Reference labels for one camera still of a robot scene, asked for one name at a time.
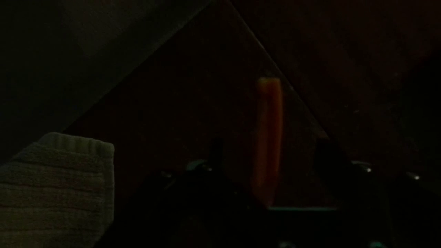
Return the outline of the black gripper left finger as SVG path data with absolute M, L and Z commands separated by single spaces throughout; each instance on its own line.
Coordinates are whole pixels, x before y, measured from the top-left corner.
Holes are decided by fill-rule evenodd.
M 224 142 L 215 138 L 210 147 L 208 166 L 214 171 L 221 171 L 224 166 Z

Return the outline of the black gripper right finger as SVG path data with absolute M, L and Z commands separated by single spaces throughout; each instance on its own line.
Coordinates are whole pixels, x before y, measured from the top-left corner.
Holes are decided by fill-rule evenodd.
M 332 139 L 319 139 L 315 168 L 331 193 L 350 193 L 355 184 L 353 165 L 345 150 Z

